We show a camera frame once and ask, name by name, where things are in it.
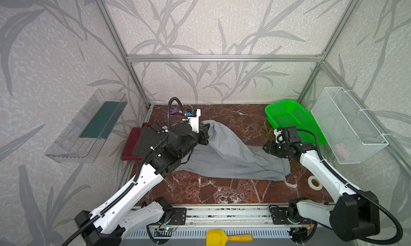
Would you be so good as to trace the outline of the grey long sleeve shirt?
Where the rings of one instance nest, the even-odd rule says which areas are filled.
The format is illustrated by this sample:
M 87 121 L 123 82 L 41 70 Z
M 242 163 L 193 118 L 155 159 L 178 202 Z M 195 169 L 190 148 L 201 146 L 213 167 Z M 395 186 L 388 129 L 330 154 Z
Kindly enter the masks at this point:
M 182 159 L 176 171 L 188 171 L 211 178 L 284 181 L 291 174 L 289 160 L 267 154 L 262 147 L 246 145 L 228 127 L 214 120 L 209 144 L 197 145 L 190 158 Z

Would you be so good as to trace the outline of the green plastic basket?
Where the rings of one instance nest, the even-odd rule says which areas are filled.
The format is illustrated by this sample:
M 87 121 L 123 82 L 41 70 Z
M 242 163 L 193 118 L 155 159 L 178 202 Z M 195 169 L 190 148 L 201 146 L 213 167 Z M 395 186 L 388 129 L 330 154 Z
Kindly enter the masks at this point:
M 274 129 L 295 126 L 314 133 L 318 137 L 319 145 L 327 143 L 315 118 L 297 101 L 286 99 L 270 104 L 265 108 L 265 113 Z

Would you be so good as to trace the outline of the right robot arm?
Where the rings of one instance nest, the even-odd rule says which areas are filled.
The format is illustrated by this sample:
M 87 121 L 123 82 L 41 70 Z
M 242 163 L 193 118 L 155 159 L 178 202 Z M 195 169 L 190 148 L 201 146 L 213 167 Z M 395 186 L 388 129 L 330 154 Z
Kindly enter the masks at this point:
M 311 143 L 287 145 L 269 140 L 263 150 L 281 158 L 299 157 L 300 164 L 314 175 L 334 201 L 334 205 L 324 205 L 311 200 L 292 200 L 287 209 L 289 221 L 298 224 L 310 219 L 331 228 L 343 241 L 362 239 L 380 232 L 378 207 L 356 193 L 356 187 L 350 189 L 348 181 L 340 179 L 336 169 L 326 160 L 320 160 Z

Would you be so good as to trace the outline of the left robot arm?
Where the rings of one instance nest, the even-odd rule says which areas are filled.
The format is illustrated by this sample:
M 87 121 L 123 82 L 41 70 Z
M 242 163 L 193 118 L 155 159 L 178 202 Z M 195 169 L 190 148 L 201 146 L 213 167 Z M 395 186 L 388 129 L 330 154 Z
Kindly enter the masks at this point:
M 118 246 L 136 230 L 166 222 L 172 206 L 163 198 L 137 211 L 132 208 L 178 168 L 197 145 L 208 144 L 209 129 L 210 124 L 194 129 L 192 124 L 182 122 L 162 130 L 161 139 L 144 156 L 134 177 L 93 211 L 81 211 L 75 217 L 77 231 L 63 245 L 81 236 L 88 246 Z

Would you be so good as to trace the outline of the purple pink toy rake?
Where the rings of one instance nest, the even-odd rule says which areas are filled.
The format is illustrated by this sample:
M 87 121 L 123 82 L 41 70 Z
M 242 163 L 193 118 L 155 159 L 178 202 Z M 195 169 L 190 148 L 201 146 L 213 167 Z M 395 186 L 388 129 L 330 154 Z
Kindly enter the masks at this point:
M 171 107 L 169 113 L 171 115 L 180 113 L 180 110 L 177 107 Z

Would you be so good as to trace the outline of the white tape roll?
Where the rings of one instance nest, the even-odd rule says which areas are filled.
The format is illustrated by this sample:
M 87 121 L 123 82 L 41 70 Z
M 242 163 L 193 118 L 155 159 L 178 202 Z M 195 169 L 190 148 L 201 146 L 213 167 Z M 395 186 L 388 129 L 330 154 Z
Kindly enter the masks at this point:
M 323 189 L 323 185 L 315 176 L 310 176 L 307 180 L 308 186 L 315 191 L 320 191 Z

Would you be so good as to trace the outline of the dark striped folded shirt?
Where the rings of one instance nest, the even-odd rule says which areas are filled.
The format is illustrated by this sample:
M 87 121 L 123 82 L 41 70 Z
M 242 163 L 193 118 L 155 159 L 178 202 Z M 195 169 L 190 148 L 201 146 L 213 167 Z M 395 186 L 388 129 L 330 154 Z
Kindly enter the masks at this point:
M 167 126 L 158 123 L 144 125 L 132 150 L 132 156 L 143 158 L 149 154 L 152 148 L 156 148 L 166 139 L 167 129 Z

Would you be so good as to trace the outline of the maroon folded shirt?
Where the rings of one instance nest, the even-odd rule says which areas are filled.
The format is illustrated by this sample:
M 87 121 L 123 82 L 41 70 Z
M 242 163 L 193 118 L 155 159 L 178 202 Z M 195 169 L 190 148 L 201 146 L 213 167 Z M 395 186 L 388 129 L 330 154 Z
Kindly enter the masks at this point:
M 142 160 L 141 156 L 133 155 L 133 150 L 135 146 L 137 145 L 140 135 L 141 135 L 142 128 L 140 127 L 134 127 L 130 131 L 130 134 L 128 136 L 125 148 L 123 150 L 123 153 L 121 155 L 121 160 L 122 161 L 138 161 Z

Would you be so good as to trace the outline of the yellow toy shovel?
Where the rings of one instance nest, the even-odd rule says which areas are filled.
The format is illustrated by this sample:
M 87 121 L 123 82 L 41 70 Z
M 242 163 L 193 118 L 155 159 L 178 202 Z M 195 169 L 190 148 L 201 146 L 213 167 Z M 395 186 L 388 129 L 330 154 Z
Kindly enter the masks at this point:
M 253 236 L 246 235 L 232 235 L 227 236 L 223 230 L 209 230 L 206 235 L 206 246 L 225 246 L 227 242 L 252 242 Z

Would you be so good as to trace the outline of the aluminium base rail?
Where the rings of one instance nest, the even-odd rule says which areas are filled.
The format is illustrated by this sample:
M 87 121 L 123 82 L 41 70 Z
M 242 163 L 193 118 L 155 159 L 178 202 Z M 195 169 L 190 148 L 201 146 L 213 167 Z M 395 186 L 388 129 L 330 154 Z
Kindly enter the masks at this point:
M 152 221 L 161 217 L 160 205 L 155 203 L 146 207 L 137 208 L 132 206 L 113 207 L 103 212 L 99 207 L 88 214 L 89 218 L 98 217 L 96 227 L 101 227 L 104 233 L 112 232 L 117 226 L 126 228 L 132 232 L 145 227 Z M 240 205 L 187 205 L 186 221 L 187 227 L 258 227 L 274 225 L 269 206 L 264 204 L 240 204 Z

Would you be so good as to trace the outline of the clear plastic wall bin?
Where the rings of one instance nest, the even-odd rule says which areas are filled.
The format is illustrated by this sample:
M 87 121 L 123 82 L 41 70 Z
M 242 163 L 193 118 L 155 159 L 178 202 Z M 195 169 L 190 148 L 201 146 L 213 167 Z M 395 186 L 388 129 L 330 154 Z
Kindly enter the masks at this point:
M 45 155 L 57 163 L 93 163 L 127 104 L 125 93 L 96 90 Z

